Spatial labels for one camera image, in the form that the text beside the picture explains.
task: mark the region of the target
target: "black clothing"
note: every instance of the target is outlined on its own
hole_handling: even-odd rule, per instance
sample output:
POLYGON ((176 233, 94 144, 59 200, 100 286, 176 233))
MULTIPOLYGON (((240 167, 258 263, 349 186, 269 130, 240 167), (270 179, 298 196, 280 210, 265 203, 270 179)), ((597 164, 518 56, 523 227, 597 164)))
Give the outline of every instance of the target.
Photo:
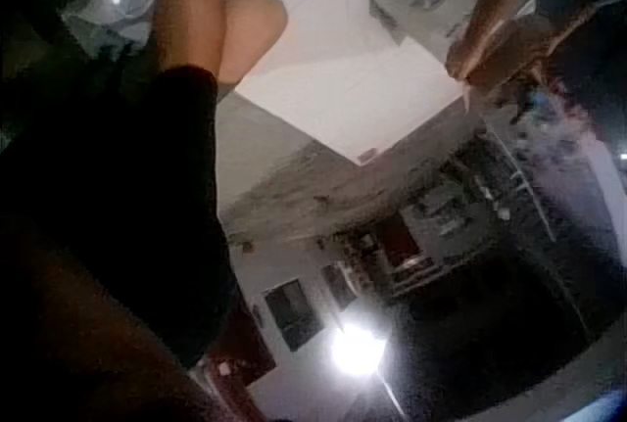
POLYGON ((217 219, 216 94, 209 72, 168 70, 140 107, 72 104, 0 155, 0 212, 68 248, 188 367, 234 285, 217 219))

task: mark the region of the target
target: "leg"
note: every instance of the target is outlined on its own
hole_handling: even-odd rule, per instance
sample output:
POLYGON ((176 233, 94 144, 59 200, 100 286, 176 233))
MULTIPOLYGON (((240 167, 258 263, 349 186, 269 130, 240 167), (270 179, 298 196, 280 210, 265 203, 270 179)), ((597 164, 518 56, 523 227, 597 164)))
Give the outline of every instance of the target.
POLYGON ((239 82, 279 39, 287 25, 280 0, 226 0, 226 35, 217 79, 239 82))

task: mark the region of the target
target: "hand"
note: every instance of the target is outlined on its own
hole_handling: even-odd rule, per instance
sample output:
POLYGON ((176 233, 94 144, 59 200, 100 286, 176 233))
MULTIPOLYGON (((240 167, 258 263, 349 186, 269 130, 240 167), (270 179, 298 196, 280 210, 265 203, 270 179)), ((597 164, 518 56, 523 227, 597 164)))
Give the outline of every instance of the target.
POLYGON ((476 45, 470 45, 465 39, 454 42, 445 63, 449 76, 457 81, 465 80, 481 62, 482 53, 476 45))

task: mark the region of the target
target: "light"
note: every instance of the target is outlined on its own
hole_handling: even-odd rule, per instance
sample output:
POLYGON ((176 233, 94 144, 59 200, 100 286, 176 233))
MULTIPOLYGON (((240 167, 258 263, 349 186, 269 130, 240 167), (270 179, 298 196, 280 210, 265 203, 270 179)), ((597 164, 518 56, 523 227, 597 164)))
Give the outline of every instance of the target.
POLYGON ((379 366, 384 350, 384 340, 375 339, 370 332, 349 325, 336 334, 332 356, 344 373, 370 375, 379 366))

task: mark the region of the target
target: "white wall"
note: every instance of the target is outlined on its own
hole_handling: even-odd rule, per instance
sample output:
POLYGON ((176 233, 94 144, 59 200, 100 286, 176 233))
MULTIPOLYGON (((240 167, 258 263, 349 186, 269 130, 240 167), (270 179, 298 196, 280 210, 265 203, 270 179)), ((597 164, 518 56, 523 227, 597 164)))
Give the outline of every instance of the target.
POLYGON ((241 248, 231 250, 244 298, 249 306, 259 306, 264 319, 261 332, 276 362, 276 368, 249 386, 253 400, 268 419, 339 420, 365 384, 362 377, 341 374, 331 360, 331 341, 338 329, 334 314, 344 322, 364 322, 370 316, 369 305, 359 299, 338 313, 320 269, 341 258, 332 244, 326 243, 321 251, 315 241, 255 243, 249 254, 243 254, 241 248), (265 303, 264 292, 295 278, 324 328, 290 352, 265 303))

